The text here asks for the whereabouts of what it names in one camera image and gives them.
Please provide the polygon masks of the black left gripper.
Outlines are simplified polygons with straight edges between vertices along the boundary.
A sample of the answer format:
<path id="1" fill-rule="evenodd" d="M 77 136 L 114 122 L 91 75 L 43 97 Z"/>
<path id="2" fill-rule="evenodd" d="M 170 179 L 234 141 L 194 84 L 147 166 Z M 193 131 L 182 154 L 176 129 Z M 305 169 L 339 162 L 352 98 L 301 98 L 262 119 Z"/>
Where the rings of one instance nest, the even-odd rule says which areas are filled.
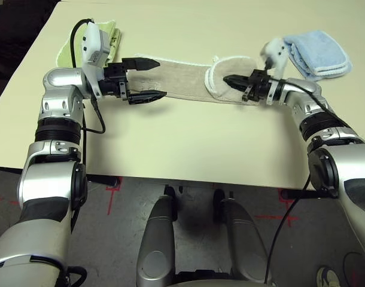
<path id="1" fill-rule="evenodd" d="M 127 100 L 130 105 L 145 104 L 159 100 L 167 95 L 165 91 L 146 90 L 130 94 L 127 87 L 127 70 L 148 71 L 159 67 L 156 60 L 144 57 L 122 58 L 122 63 L 109 63 L 103 68 L 104 77 L 98 81 L 103 96 L 111 95 Z"/>

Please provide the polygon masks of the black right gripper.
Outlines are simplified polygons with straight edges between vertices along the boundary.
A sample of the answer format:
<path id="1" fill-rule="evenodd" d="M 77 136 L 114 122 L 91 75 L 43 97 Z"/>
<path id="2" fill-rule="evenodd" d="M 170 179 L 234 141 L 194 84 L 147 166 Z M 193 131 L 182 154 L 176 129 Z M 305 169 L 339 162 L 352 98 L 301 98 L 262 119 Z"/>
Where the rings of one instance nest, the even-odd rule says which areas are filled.
<path id="1" fill-rule="evenodd" d="M 244 102 L 259 102 L 269 96 L 272 77 L 265 70 L 254 69 L 250 76 L 228 75 L 223 78 L 227 85 L 235 90 L 244 91 Z"/>

